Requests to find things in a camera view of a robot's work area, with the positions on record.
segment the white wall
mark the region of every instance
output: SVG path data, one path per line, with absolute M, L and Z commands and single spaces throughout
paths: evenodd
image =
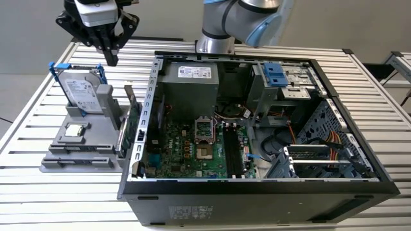
M 197 40 L 203 0 L 141 0 L 138 36 Z M 368 62 L 411 51 L 411 0 L 295 0 L 282 46 L 352 48 Z M 71 35 L 55 24 L 63 0 L 0 0 L 0 73 L 47 73 Z
M 411 51 L 411 0 L 295 0 L 281 46 L 350 48 L 364 62 Z
M 46 74 L 73 36 L 55 23 L 65 0 L 0 0 L 0 74 Z M 203 0 L 141 0 L 137 36 L 199 38 Z

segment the metal rail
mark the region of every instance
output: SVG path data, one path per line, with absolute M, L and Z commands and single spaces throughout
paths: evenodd
M 114 96 L 134 86 L 143 101 L 154 51 L 194 52 L 193 42 L 131 40 L 119 53 L 119 66 L 107 67 Z M 313 226 L 213 226 L 209 230 L 411 230 L 411 122 L 354 55 L 338 49 L 237 46 L 241 55 L 317 59 L 337 88 L 402 194 L 340 224 Z M 103 55 L 81 44 L 69 46 L 61 62 L 105 64 Z M 49 75 L 15 124 L 0 141 L 0 230 L 150 230 L 143 228 L 127 203 L 118 202 L 121 173 L 42 173 L 49 145 L 67 114 L 67 99 Z

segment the robotic arm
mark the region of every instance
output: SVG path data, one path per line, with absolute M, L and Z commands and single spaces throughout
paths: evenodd
M 105 54 L 107 64 L 117 66 L 118 53 L 133 36 L 139 17 L 123 7 L 138 0 L 65 0 L 65 11 L 57 23 L 87 46 Z M 253 47 L 270 43 L 282 23 L 282 0 L 205 0 L 203 35 L 197 43 L 201 53 L 234 54 L 235 39 Z M 123 33 L 115 34 L 122 20 Z
M 281 23 L 282 0 L 205 0 L 199 53 L 234 54 L 235 39 L 251 47 L 269 45 Z
M 65 11 L 57 23 L 89 47 L 95 46 L 105 54 L 107 64 L 117 66 L 118 53 L 133 36 L 139 17 L 123 11 L 123 7 L 138 3 L 133 0 L 65 0 Z M 115 34 L 115 26 L 122 20 L 123 33 Z

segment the chip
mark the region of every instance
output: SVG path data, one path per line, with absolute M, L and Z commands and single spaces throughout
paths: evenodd
M 181 166 L 173 166 L 171 167 L 171 171 L 173 172 L 181 172 L 182 171 L 182 167 Z

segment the gray floor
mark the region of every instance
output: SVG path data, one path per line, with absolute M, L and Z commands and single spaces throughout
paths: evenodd
M 0 117 L 14 121 L 27 101 L 42 84 L 46 75 L 6 75 L 0 74 Z M 11 123 L 0 120 L 0 138 Z

